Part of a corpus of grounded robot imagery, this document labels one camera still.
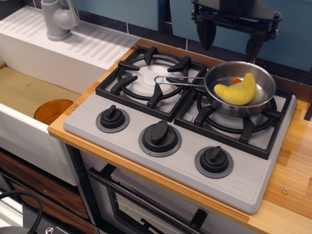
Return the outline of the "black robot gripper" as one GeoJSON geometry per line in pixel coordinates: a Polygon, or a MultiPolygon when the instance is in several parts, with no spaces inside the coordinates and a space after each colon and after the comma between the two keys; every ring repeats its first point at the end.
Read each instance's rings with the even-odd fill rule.
{"type": "Polygon", "coordinates": [[[217,27],[243,32],[250,35],[246,62],[254,62],[264,42],[276,38],[278,24],[284,18],[281,12],[260,0],[193,0],[191,3],[202,48],[210,49],[217,27]]]}

